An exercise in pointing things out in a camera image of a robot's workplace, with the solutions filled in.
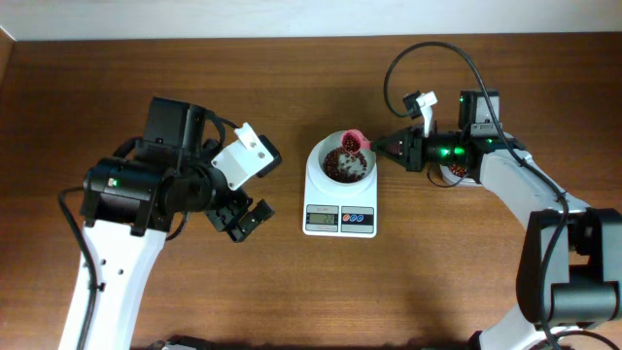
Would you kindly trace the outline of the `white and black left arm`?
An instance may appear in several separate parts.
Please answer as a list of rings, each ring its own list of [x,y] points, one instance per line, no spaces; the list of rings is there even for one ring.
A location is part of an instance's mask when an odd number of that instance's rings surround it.
[[[199,105],[152,99],[142,136],[99,160],[86,173],[79,225],[59,206],[81,250],[80,267],[59,346],[128,349],[142,296],[165,242],[180,235],[175,215],[202,213],[235,243],[273,216],[242,186],[281,164],[277,148],[248,123],[234,129]]]

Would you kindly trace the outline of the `clear plastic container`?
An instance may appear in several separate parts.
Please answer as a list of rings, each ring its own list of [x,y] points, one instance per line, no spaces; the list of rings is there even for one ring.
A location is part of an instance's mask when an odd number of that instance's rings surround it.
[[[467,174],[465,176],[463,176],[463,177],[457,177],[457,176],[453,175],[450,172],[450,170],[449,170],[450,166],[445,166],[445,165],[441,165],[440,166],[440,171],[441,171],[441,174],[442,174],[442,179],[443,179],[443,181],[444,181],[444,183],[446,185],[453,185],[454,183],[458,182],[458,187],[467,187],[467,188],[477,188],[477,187],[480,187],[480,184],[476,183]]]

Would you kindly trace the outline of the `pink measuring scoop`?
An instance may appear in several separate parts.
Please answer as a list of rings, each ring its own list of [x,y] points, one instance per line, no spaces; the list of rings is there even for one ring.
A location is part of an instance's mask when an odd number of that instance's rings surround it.
[[[341,135],[341,147],[351,155],[370,149],[370,141],[358,129],[349,129]]]

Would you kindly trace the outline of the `white bowl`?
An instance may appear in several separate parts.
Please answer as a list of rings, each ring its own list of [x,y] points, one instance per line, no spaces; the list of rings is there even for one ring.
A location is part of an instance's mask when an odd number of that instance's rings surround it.
[[[320,173],[339,184],[354,184],[372,174],[375,154],[364,147],[367,140],[353,130],[334,132],[318,147]]]

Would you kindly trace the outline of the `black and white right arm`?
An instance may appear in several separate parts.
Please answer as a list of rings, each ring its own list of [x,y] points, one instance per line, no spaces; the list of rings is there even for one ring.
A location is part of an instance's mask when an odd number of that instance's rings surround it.
[[[432,128],[432,93],[404,97],[408,117],[423,124],[371,144],[408,171],[426,164],[460,165],[495,194],[526,230],[516,278],[516,305],[474,333],[471,349],[556,349],[571,335],[592,336],[621,317],[621,215],[567,194],[506,135],[496,92],[464,90],[459,129]]]

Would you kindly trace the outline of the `red adzuki beans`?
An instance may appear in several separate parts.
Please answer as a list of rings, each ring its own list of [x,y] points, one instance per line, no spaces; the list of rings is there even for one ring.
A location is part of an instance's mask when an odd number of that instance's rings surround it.
[[[455,175],[457,177],[463,177],[463,176],[465,176],[467,174],[467,169],[465,167],[462,167],[462,166],[456,165],[456,164],[451,165],[449,167],[449,170],[450,170],[450,172],[453,175]]]

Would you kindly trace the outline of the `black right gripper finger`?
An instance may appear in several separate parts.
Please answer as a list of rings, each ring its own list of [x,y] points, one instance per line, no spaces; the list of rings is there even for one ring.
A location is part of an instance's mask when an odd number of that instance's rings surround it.
[[[371,150],[377,156],[387,158],[403,168],[408,165],[407,152],[402,141],[374,141],[371,143]]]
[[[413,131],[410,128],[404,128],[399,131],[384,135],[371,142],[372,146],[382,146],[397,143],[408,143],[411,139]]]

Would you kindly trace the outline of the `white digital kitchen scale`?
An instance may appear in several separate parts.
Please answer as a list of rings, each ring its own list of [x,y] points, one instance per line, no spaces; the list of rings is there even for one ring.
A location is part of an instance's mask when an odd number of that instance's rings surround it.
[[[302,230],[307,235],[373,238],[378,232],[378,171],[375,154],[364,151],[367,167],[354,183],[332,180],[322,169],[338,146],[328,137],[308,157],[305,173]]]

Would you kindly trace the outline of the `red beans in bowl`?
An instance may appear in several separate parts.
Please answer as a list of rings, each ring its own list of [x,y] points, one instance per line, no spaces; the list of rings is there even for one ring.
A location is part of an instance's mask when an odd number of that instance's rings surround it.
[[[343,148],[330,151],[322,162],[324,173],[339,183],[356,183],[367,173],[368,161],[363,154],[349,154]]]

